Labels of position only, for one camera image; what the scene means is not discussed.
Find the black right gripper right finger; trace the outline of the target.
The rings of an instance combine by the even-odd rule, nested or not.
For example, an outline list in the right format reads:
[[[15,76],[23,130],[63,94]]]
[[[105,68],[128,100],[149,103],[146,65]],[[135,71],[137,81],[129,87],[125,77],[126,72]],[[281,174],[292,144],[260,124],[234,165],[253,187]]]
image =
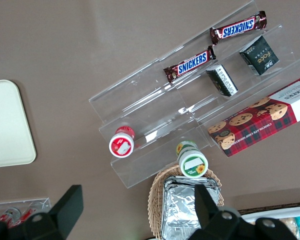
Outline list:
[[[231,207],[217,206],[203,184],[194,187],[195,212],[200,224],[191,240],[251,240],[253,226]]]

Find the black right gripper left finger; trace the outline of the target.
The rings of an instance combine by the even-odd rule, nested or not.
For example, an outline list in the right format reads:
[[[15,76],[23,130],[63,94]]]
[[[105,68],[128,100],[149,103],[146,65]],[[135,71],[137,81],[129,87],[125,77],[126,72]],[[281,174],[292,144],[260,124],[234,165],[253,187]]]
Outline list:
[[[32,215],[21,224],[20,240],[65,240],[84,209],[81,185],[72,185],[49,212]]]

